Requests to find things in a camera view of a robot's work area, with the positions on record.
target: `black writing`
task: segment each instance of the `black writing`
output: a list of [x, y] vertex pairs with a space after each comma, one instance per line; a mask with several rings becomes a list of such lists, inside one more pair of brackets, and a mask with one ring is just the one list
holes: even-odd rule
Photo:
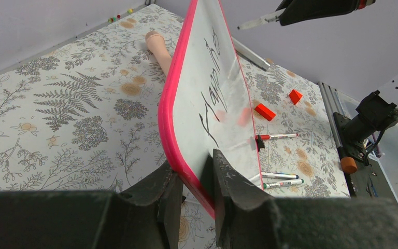
[[[209, 46], [207, 39], [204, 38], [204, 40], [205, 40], [205, 46], [208, 49], [208, 52], [211, 56], [211, 60], [213, 62], [213, 66], [214, 66], [211, 71], [211, 74], [210, 74], [210, 86], [208, 87], [209, 95], [211, 98], [211, 103], [213, 106], [216, 106], [218, 103], [222, 104], [225, 111], [228, 112], [228, 108], [227, 108], [225, 99], [223, 97], [222, 90], [220, 89], [220, 86], [219, 86], [220, 67], [219, 67], [218, 62], [219, 62], [219, 56], [220, 56], [220, 47], [219, 47], [219, 39], [217, 37], [217, 34], [214, 31], [214, 28], [213, 28], [213, 35], [212, 35], [214, 48]], [[204, 105], [205, 105], [205, 123], [204, 123], [204, 117], [201, 114], [199, 114], [199, 118], [201, 119], [202, 127], [204, 127], [208, 136], [211, 139], [213, 139], [216, 146], [219, 147], [216, 139], [210, 133], [210, 129], [209, 129], [209, 125], [208, 125], [208, 109], [210, 109], [212, 111], [212, 113], [214, 114], [214, 117], [217, 119], [218, 122], [220, 122], [220, 120], [217, 117], [213, 107], [210, 104], [208, 104], [203, 92], [201, 92], [201, 95], [202, 95], [202, 98], [204, 99]]]
[[220, 55], [219, 40], [217, 39], [217, 34], [214, 31], [214, 27], [213, 27], [213, 44], [214, 47], [216, 48], [217, 54]]
[[204, 118], [202, 117], [202, 115], [199, 113], [199, 118], [201, 119], [201, 123], [202, 123], [202, 127], [204, 127], [205, 131], [207, 132], [208, 136], [211, 137], [211, 139], [213, 139], [213, 141], [216, 143], [216, 146], [219, 147], [219, 145], [216, 142], [216, 139], [213, 137], [213, 135], [211, 135], [210, 133], [210, 128], [208, 126], [208, 108], [211, 109], [211, 111], [213, 112], [215, 118], [217, 119], [217, 121], [220, 121], [219, 118], [217, 117], [216, 113], [214, 112], [213, 108], [211, 107], [210, 104], [208, 104], [207, 100], [204, 97], [204, 94], [202, 94], [202, 97], [204, 98], [205, 101], [205, 124], [204, 124]]

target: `whiteboard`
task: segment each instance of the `whiteboard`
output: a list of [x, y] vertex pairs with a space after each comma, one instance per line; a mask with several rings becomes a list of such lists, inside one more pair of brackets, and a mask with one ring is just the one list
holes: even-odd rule
[[213, 149], [244, 177], [260, 173], [248, 88], [218, 0], [190, 3], [158, 122], [168, 162], [212, 217], [212, 171], [204, 164]]

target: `pink whiteboard frame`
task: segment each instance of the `pink whiteboard frame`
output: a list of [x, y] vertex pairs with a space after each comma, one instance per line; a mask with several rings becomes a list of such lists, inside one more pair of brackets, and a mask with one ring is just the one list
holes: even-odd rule
[[[219, 1], [219, 5], [223, 14], [222, 4]], [[158, 108], [158, 126], [159, 133], [161, 137], [161, 143], [164, 148], [164, 152], [167, 157], [167, 161], [172, 167], [172, 169], [178, 172], [184, 184], [188, 187], [190, 191], [192, 191], [193, 195], [197, 198], [197, 200], [204, 206], [205, 210], [211, 215], [211, 217], [215, 218], [214, 212], [214, 200], [207, 193], [204, 186], [201, 184], [200, 180], [194, 175], [193, 171], [185, 162], [182, 153], [179, 149], [178, 143], [176, 142], [176, 135], [173, 124], [173, 106], [175, 102], [176, 93], [178, 90], [179, 78], [182, 71], [182, 66], [185, 58], [185, 53], [187, 50], [188, 41], [190, 38], [191, 28], [193, 25], [194, 14], [196, 12], [198, 0], [191, 0], [190, 6], [187, 11], [186, 18], [184, 20], [184, 24], [182, 26], [182, 30], [179, 36], [178, 44], [175, 49], [175, 54], [173, 56], [172, 64], [170, 65], [170, 69], [168, 71], [167, 79], [165, 81], [165, 86], [162, 91], [159, 108]], [[223, 14], [223, 18], [225, 20], [226, 28], [228, 29], [228, 33], [230, 33], [230, 29], [228, 28], [228, 23], [226, 22], [226, 17]], [[248, 85], [245, 80], [245, 86], [248, 90]], [[248, 99], [251, 107], [251, 98], [248, 94]], [[254, 119], [251, 112], [252, 119], [252, 130], [255, 136], [254, 129]], [[259, 172], [261, 172], [260, 168], [260, 158], [257, 153], [257, 159], [259, 161]]]

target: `red block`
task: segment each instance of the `red block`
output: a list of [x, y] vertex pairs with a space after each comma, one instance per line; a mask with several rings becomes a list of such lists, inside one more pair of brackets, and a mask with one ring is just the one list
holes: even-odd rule
[[300, 101], [300, 99], [303, 97], [301, 93], [297, 92], [295, 89], [292, 90], [291, 93], [289, 93], [289, 97], [291, 98], [292, 102], [294, 102], [294, 105]]
[[275, 117], [275, 113], [273, 113], [263, 104], [259, 104], [255, 107], [254, 110], [262, 115], [264, 118], [266, 118], [268, 121], [271, 121]]

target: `red marker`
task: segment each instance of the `red marker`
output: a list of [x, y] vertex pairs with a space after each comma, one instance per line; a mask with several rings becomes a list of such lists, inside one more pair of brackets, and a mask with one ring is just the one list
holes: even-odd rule
[[269, 140], [269, 139], [289, 139], [291, 137], [298, 136], [298, 133], [292, 134], [275, 134], [275, 135], [260, 135], [262, 140]]

